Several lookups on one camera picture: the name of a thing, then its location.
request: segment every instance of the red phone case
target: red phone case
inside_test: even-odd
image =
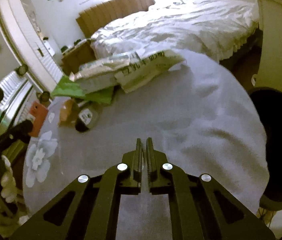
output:
[[[32,137],[39,136],[39,132],[47,115],[48,115],[48,110],[44,105],[40,104],[37,101],[35,101],[32,104],[27,118],[33,123],[33,129],[29,133],[30,136]]]

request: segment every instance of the green bag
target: green bag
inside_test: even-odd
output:
[[[109,87],[93,93],[84,94],[79,84],[72,82],[67,76],[63,76],[56,88],[52,91],[51,96],[78,98],[109,105],[112,100],[113,88]]]

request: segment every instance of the wooden floor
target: wooden floor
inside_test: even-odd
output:
[[[261,48],[254,47],[247,55],[241,58],[234,66],[232,73],[246,91],[253,88],[251,78],[257,74],[261,59]]]

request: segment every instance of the bed sheet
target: bed sheet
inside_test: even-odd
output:
[[[45,121],[40,136],[51,131],[58,146],[45,157],[51,163],[46,177],[41,166],[36,167],[40,182],[30,187],[26,181],[33,156],[29,150],[26,154],[23,190],[32,214],[77,176],[103,174],[121,162],[122,154],[135,149],[137,138],[145,145],[148,137],[169,162],[194,176],[210,174],[257,212],[269,173],[266,135],[254,105],[225,68],[206,55],[177,52],[186,61],[134,92],[118,90],[112,104],[103,108],[97,125],[86,133],[58,126],[66,98],[52,102],[49,115],[54,113],[55,118],[52,123]],[[141,194],[121,198],[117,239],[172,239],[168,198],[150,195],[147,187],[144,168]]]
[[[97,58],[160,47],[188,49],[219,62],[230,58],[258,27],[256,3],[242,0],[187,0],[157,3],[148,12],[117,19],[91,37]]]

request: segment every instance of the tufted headboard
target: tufted headboard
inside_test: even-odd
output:
[[[154,0],[111,0],[101,3],[80,13],[76,19],[86,38],[108,23],[130,14],[147,11]]]

